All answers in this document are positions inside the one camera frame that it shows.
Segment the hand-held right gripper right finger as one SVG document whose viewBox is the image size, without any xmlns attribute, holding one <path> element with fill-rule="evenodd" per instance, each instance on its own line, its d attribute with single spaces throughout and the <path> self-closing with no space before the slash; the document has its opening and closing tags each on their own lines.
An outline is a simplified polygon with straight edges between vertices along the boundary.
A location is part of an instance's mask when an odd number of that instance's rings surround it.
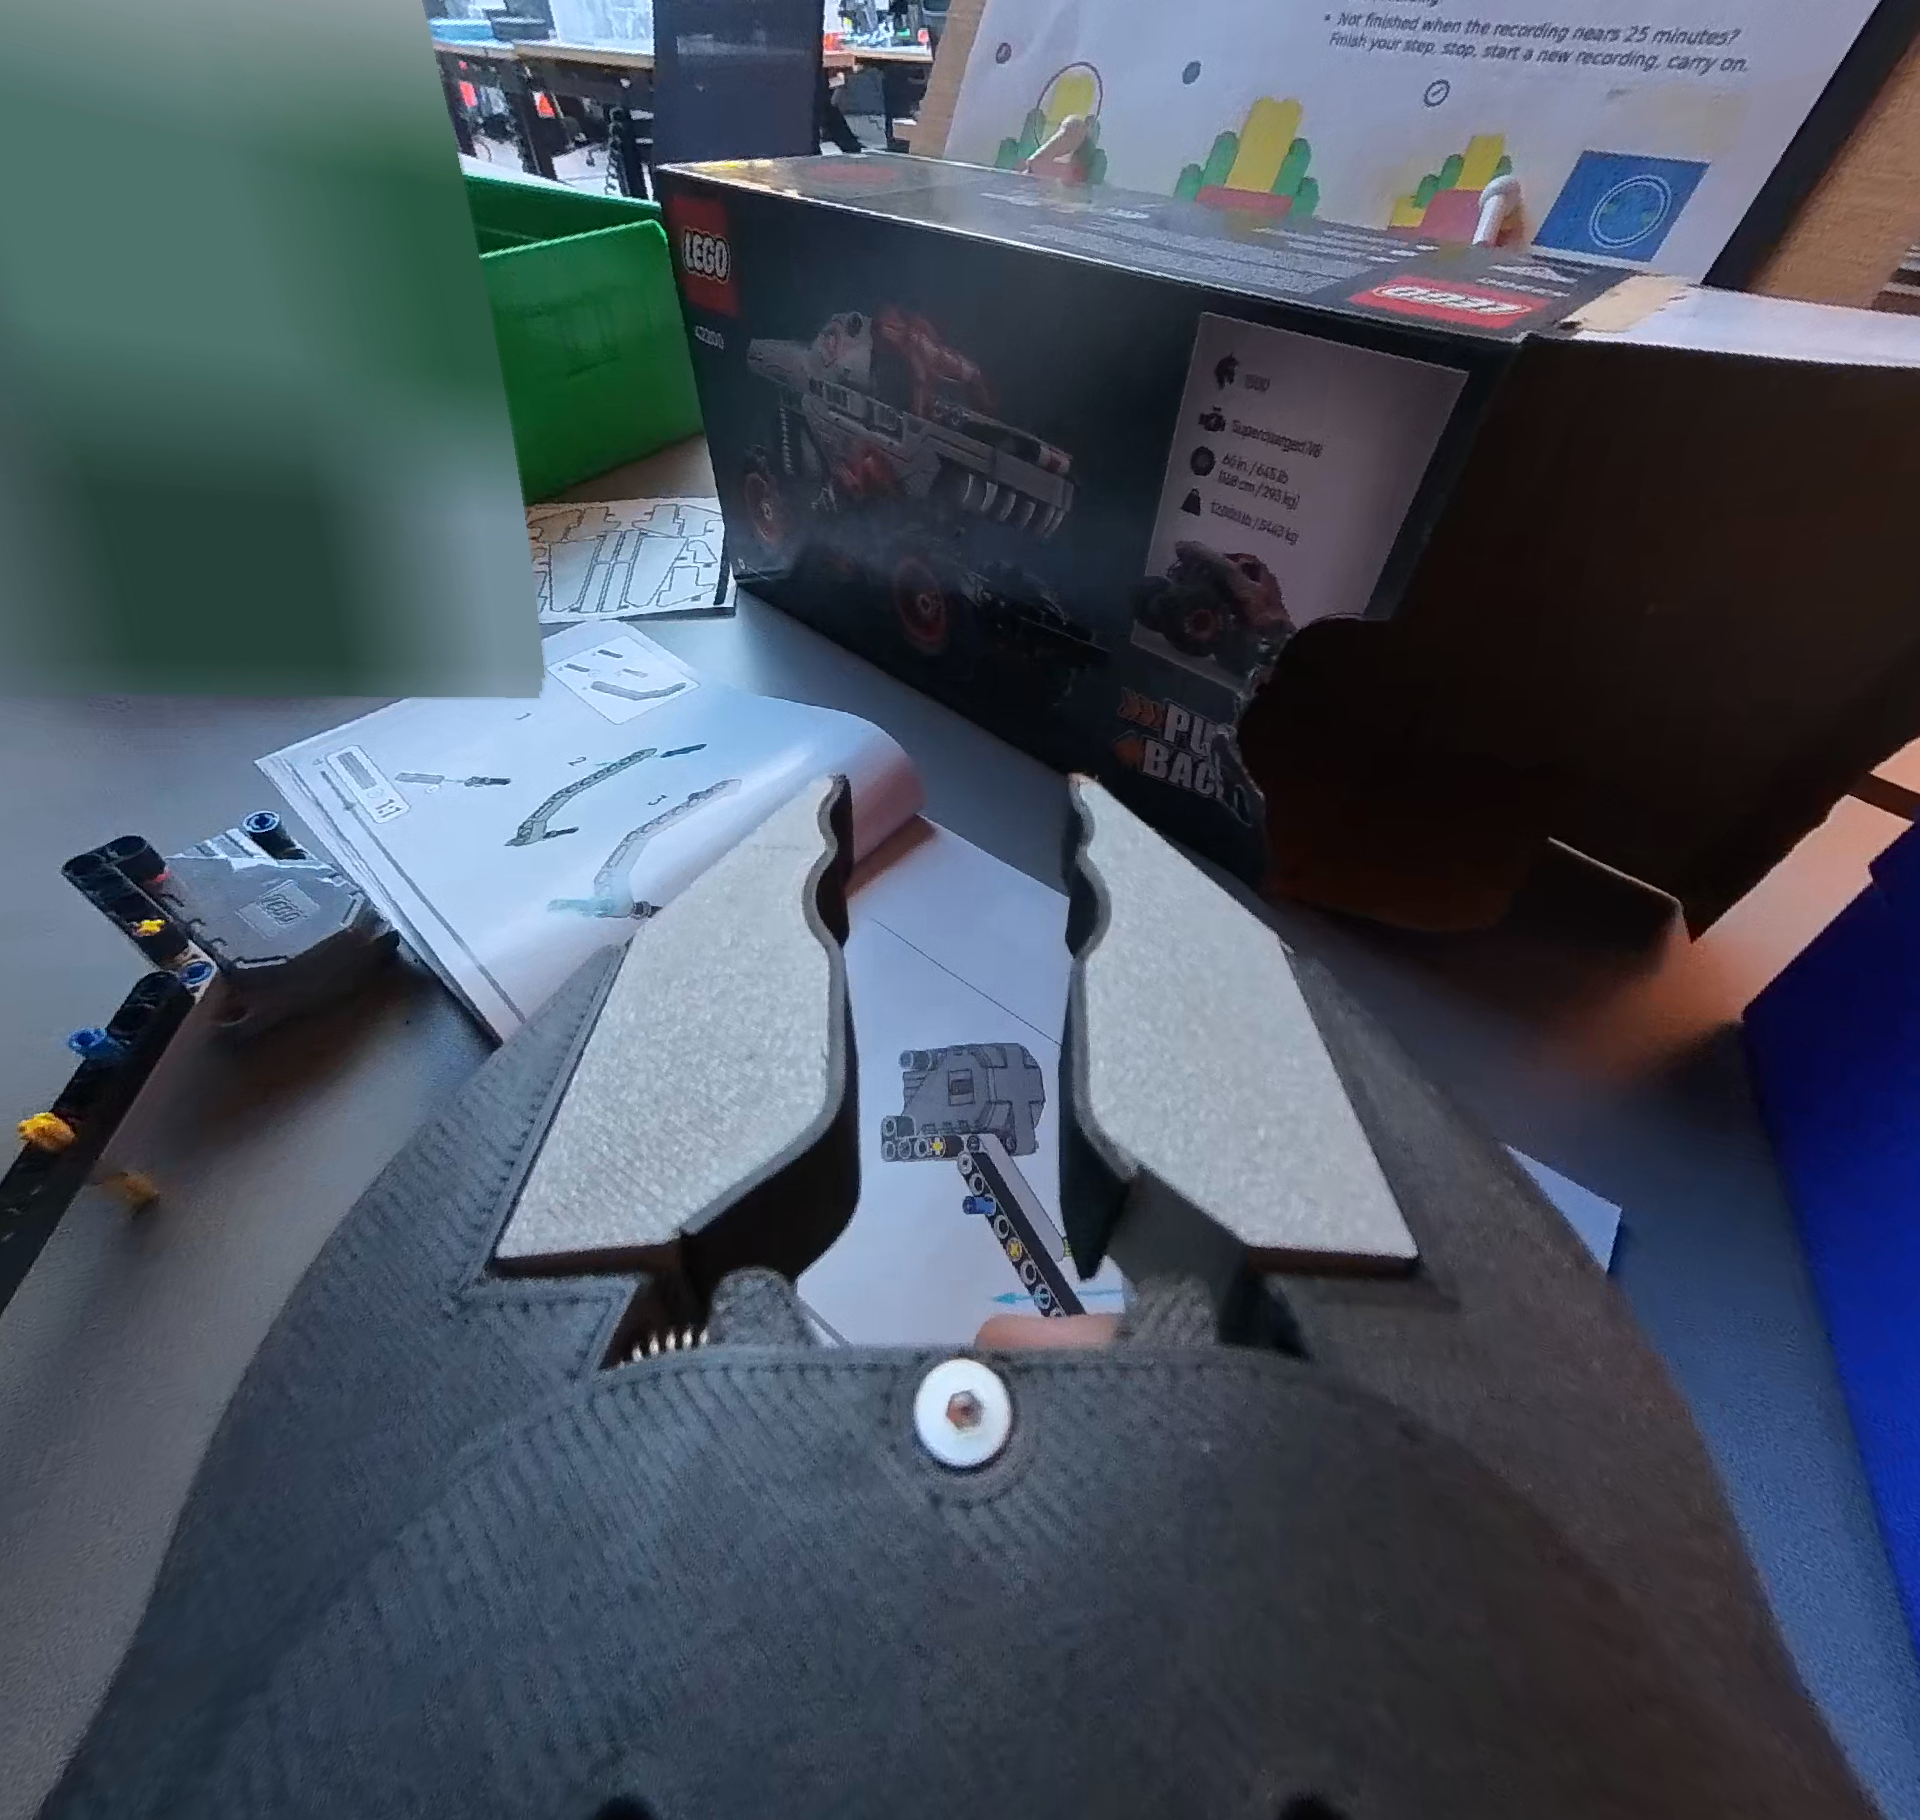
<svg viewBox="0 0 1920 1820">
<path fill-rule="evenodd" d="M 1419 1243 L 1285 942 L 1091 775 L 1068 781 L 1063 1216 L 1076 1270 L 1398 1280 Z"/>
</svg>

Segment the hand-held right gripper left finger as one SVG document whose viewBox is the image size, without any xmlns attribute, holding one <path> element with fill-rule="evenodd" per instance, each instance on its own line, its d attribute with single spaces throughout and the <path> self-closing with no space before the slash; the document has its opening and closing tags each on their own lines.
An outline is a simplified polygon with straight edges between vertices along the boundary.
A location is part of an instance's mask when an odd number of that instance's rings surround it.
<svg viewBox="0 0 1920 1820">
<path fill-rule="evenodd" d="M 799 1280 L 860 1203 L 851 783 L 821 775 L 627 945 L 496 1247 L 506 1274 Z"/>
</svg>

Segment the white instruction booklet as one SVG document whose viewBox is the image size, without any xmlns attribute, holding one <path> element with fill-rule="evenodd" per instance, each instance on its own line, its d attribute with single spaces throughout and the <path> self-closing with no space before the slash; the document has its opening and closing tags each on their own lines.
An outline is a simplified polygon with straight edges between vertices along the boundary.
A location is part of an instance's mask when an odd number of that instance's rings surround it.
<svg viewBox="0 0 1920 1820">
<path fill-rule="evenodd" d="M 596 619 L 547 642 L 538 698 L 390 703 L 262 769 L 501 1040 L 498 1065 L 539 1068 L 511 1128 L 487 1128 L 504 1165 L 484 1182 L 475 1270 L 496 1297 L 620 1283 L 633 1301 L 618 1356 L 656 1356 L 745 1346 L 726 1295 L 748 1276 L 772 1283 L 785 1341 L 945 1355 L 998 1313 L 1125 1315 L 1147 1288 L 1186 1280 L 1134 1286 L 1115 1262 L 1076 1270 L 1063 1216 L 1071 895 L 930 825 L 921 775 L 884 728 L 739 691 Z M 627 945 L 821 775 L 846 779 L 852 813 L 860 1203 L 846 1228 L 799 1280 L 501 1270 L 498 1238 Z M 1356 1306 L 1374 1334 L 1407 1304 L 1410 1349 L 1435 1350 L 1429 1321 L 1481 1325 L 1481 1304 L 1495 1321 L 1550 1328 L 1568 1304 L 1608 1304 L 1593 1247 L 1540 1173 L 1398 1068 L 1334 979 L 1285 949 L 1423 1258 L 1398 1280 L 1261 1276 L 1238 1318 L 1186 1280 L 1219 1328 L 1276 1341 L 1297 1315 L 1322 1335 Z"/>
</svg>

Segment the black toy truck set box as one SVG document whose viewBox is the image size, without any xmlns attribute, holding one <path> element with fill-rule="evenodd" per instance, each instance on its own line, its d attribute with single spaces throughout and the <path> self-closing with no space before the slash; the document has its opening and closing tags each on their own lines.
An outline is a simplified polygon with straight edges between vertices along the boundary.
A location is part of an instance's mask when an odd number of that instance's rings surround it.
<svg viewBox="0 0 1920 1820">
<path fill-rule="evenodd" d="M 660 176 L 733 570 L 1267 895 L 1712 925 L 1917 742 L 1917 323 L 939 157 Z"/>
</svg>

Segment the grey motor black beam assembly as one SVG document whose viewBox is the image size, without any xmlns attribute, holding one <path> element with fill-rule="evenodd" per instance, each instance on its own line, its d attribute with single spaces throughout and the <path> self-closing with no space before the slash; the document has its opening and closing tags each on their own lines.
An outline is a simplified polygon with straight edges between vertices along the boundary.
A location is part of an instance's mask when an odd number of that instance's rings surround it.
<svg viewBox="0 0 1920 1820">
<path fill-rule="evenodd" d="M 104 1024 L 67 1037 L 59 1092 L 4 1146 L 4 1304 L 88 1183 L 123 1186 L 140 1206 L 156 1197 L 110 1150 L 176 1046 L 247 1045 L 323 1013 L 396 955 L 396 928 L 371 891 L 268 807 L 180 854 L 128 831 L 74 854 L 59 874 L 134 942 L 146 971 Z"/>
</svg>

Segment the white sticker sheet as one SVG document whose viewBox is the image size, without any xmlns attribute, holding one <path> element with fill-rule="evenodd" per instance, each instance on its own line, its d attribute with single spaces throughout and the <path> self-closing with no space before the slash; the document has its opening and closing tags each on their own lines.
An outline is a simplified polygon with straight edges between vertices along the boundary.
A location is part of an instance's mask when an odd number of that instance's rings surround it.
<svg viewBox="0 0 1920 1820">
<path fill-rule="evenodd" d="M 711 494 L 533 503 L 538 619 L 732 613 L 723 502 Z"/>
</svg>

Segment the blue plastic bin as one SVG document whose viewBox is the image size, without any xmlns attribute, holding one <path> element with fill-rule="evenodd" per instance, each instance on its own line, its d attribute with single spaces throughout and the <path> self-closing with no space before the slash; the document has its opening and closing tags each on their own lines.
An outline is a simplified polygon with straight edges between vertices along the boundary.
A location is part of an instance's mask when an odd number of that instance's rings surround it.
<svg viewBox="0 0 1920 1820">
<path fill-rule="evenodd" d="M 1917 825 L 1747 1006 L 1744 1046 L 1917 1631 Z"/>
</svg>

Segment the green plastic bin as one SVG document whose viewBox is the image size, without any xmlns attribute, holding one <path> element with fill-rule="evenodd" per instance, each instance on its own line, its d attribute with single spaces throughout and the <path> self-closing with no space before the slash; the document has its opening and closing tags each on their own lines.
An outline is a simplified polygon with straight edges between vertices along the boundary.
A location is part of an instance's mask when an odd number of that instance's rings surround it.
<svg viewBox="0 0 1920 1820">
<path fill-rule="evenodd" d="M 544 503 L 705 430 L 673 254 L 647 200 L 465 176 L 517 440 Z"/>
</svg>

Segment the black mesh chair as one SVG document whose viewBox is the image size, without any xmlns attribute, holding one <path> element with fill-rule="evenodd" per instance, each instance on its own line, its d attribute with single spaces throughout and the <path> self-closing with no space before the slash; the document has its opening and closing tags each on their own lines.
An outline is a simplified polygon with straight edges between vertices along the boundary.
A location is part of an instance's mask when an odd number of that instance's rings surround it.
<svg viewBox="0 0 1920 1820">
<path fill-rule="evenodd" d="M 654 0 L 654 170 L 821 152 L 824 0 Z"/>
</svg>

